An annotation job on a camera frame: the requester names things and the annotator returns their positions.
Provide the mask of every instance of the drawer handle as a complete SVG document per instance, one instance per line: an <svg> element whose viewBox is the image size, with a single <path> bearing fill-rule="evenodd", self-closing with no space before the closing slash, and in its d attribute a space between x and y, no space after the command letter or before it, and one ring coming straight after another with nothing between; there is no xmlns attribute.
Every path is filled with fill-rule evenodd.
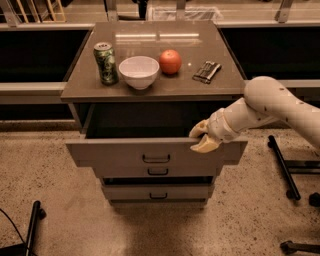
<svg viewBox="0 0 320 256"><path fill-rule="evenodd" d="M163 196L153 196L152 193L149 194L150 199L166 199L168 197L168 193L165 193Z"/></svg>
<svg viewBox="0 0 320 256"><path fill-rule="evenodd" d="M152 168L148 169L148 174L149 174L150 176L165 176L165 175L167 175L168 173L169 173L169 169L168 169L168 168L166 168L166 169L159 169L159 170L157 170L157 169L152 169Z"/></svg>
<svg viewBox="0 0 320 256"><path fill-rule="evenodd" d="M142 155L142 160L147 164L164 164L170 161L170 155L168 154L165 158L151 158Z"/></svg>

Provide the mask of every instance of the red apple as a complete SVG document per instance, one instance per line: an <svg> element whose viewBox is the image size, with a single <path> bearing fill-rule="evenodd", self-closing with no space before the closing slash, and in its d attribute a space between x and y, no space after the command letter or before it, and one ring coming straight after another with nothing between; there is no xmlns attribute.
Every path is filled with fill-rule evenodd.
<svg viewBox="0 0 320 256"><path fill-rule="evenodd" d="M175 50L165 50L159 57L159 65L163 73L172 75L179 71L181 67L180 54Z"/></svg>

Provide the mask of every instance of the ceramic bowl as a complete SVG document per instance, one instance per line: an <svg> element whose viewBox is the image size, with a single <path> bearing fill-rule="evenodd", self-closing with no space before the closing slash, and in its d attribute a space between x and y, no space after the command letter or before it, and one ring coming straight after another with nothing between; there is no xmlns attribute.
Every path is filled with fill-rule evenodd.
<svg viewBox="0 0 320 256"><path fill-rule="evenodd" d="M137 90L143 90L156 80L159 63L150 57L135 56L122 61L119 71L128 85Z"/></svg>

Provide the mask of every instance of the terrazzo floor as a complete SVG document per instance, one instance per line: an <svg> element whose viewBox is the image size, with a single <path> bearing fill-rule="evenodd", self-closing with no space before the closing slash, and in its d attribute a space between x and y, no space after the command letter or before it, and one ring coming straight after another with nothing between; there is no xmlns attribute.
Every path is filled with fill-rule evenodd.
<svg viewBox="0 0 320 256"><path fill-rule="evenodd" d="M224 166L206 205L111 206L91 168L77 168L65 142L79 137L73 121L0 123L0 208L27 235L32 204L41 201L39 256L283 255L292 240L320 244L320 209L309 206L320 176L294 176L302 199L287 199L286 183L268 148L274 135L287 160L320 160L291 129L253 129L238 165ZM0 215L0 247L20 243ZM312 255L296 253L295 255Z"/></svg>

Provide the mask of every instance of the metal stand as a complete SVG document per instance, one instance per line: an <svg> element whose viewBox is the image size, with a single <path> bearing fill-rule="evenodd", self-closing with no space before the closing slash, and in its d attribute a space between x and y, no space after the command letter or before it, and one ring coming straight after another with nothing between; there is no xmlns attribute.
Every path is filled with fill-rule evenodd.
<svg viewBox="0 0 320 256"><path fill-rule="evenodd" d="M288 161L284 160L277 145L277 142L273 136L269 136L268 146L273 149L277 156L278 162L281 166L283 175L289 185L287 191L287 197L289 199L300 200L301 196L299 190L292 179L291 174L320 174L320 162L319 161ZM320 207L320 194L313 193L309 196L309 204L314 207ZM286 241L281 243L280 248L285 254L292 254L297 251L310 252L320 254L320 245L313 244L298 244L292 241Z"/></svg>
<svg viewBox="0 0 320 256"><path fill-rule="evenodd" d="M32 213L30 217L29 229L26 243L12 245L0 249L0 256L32 256L34 237L37 230L38 220L45 218L46 213L40 208L40 202L33 203Z"/></svg>
<svg viewBox="0 0 320 256"><path fill-rule="evenodd" d="M300 200L301 196L300 196L299 190L297 189L291 174L319 175L320 161L284 160L275 138L273 136L269 136L268 138L269 138L268 146L269 148L273 149L278 159L278 162L281 166L282 173L289 185L289 189L287 191L287 197L289 199ZM311 200L309 200L309 202L312 203L312 206L317 207L320 204L320 199L318 199L317 196L314 196L315 194L310 195Z"/></svg>
<svg viewBox="0 0 320 256"><path fill-rule="evenodd" d="M140 19L146 19L148 0L140 0L138 1L138 10Z"/></svg>
<svg viewBox="0 0 320 256"><path fill-rule="evenodd" d="M276 21L279 23L285 23L288 21L292 3L293 0L282 0L280 9L277 11L276 16L274 17Z"/></svg>

